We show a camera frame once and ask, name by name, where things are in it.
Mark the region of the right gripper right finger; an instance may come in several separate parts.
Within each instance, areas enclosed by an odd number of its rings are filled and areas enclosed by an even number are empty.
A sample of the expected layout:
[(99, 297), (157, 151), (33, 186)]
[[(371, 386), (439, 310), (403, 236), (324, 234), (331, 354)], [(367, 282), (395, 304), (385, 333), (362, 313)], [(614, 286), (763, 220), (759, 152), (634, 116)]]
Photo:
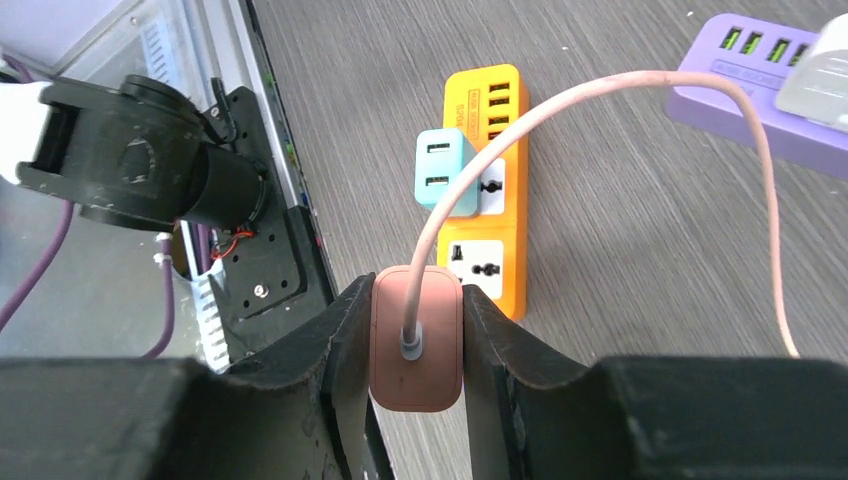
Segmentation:
[(584, 366), (464, 290), (477, 479), (843, 479), (847, 368), (773, 357)]

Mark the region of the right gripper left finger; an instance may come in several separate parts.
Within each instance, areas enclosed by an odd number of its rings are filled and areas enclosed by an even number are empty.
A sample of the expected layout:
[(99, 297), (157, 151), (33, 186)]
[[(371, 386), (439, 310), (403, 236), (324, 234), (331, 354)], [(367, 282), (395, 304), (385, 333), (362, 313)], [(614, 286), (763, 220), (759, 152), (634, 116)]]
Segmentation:
[(186, 359), (1, 364), (5, 479), (357, 479), (373, 275), (215, 374)]

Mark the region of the salmon pink charger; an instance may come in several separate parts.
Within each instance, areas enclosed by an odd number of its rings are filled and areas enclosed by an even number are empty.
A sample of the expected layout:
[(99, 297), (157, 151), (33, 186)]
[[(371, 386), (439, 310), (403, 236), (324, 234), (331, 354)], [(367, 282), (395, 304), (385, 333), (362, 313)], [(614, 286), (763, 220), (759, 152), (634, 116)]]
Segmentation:
[(370, 391), (396, 412), (433, 413), (451, 407), (463, 376), (462, 287), (450, 271), (424, 270), (419, 305), (405, 323), (408, 265), (383, 270), (371, 304)]

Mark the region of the teal charger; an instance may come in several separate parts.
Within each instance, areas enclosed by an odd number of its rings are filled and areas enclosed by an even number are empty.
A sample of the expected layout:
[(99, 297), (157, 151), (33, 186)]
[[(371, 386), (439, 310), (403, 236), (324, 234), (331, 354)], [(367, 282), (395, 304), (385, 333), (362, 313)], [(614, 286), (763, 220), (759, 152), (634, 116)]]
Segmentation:
[(432, 211), (477, 155), (476, 149), (458, 128), (425, 130), (416, 139), (414, 195)]

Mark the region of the white adapter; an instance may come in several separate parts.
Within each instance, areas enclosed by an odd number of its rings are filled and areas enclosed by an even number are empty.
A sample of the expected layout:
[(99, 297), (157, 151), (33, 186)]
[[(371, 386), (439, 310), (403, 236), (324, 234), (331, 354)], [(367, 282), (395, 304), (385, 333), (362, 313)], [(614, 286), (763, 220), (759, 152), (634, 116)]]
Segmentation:
[(847, 131), (847, 14), (830, 20), (786, 77), (775, 106)]

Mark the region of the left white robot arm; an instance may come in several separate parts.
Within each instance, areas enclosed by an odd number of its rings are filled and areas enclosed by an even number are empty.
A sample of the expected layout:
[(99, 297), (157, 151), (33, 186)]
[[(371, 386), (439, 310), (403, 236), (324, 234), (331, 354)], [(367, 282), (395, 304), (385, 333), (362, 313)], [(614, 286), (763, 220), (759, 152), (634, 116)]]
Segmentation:
[(1, 87), (1, 176), (78, 204), (85, 218), (166, 232), (179, 221), (233, 231), (275, 194), (239, 110), (211, 79), (209, 113), (175, 88), (129, 75), (112, 89), (68, 78)]

